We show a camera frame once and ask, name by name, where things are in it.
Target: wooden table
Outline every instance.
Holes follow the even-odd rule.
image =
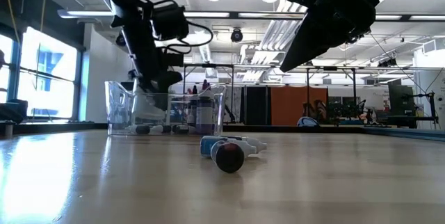
[[[269,148],[232,175],[193,137],[0,141],[0,223],[445,223],[445,143],[239,135]]]

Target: glass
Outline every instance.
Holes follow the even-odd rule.
[[[29,103],[28,116],[71,118],[74,84],[20,72],[18,99]]]
[[[73,81],[77,50],[59,40],[28,27],[23,35],[20,66]]]
[[[0,35],[0,50],[5,54],[5,62],[11,63],[11,56],[13,55],[13,40]]]
[[[8,96],[9,68],[3,66],[0,69],[0,103],[5,103]]]
[[[212,85],[198,95],[134,94],[119,82],[107,81],[105,93],[110,135],[223,132],[225,86]],[[176,125],[185,132],[175,130]]]

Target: clear plastic bin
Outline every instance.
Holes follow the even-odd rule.
[[[133,93],[105,82],[108,135],[213,135],[223,132],[226,87],[197,95]]]

